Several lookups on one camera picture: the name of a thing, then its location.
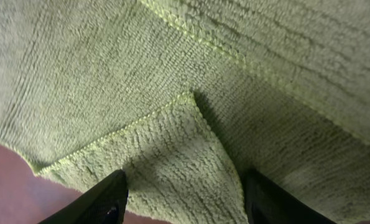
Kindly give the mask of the light green microfiber cloth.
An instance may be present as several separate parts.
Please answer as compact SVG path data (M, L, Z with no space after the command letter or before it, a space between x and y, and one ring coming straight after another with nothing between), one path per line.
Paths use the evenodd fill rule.
M0 143L171 223L247 223L253 169L370 220L370 1L0 1Z

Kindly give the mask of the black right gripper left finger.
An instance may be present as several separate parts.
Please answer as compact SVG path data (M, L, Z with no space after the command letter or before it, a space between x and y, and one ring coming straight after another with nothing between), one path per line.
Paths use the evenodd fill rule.
M40 224L122 224L128 195L126 174L116 170Z

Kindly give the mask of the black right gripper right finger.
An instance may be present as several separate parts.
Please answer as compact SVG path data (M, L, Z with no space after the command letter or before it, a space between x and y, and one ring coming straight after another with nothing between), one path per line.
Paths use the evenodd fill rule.
M335 224L255 169L244 176L243 190L250 224Z

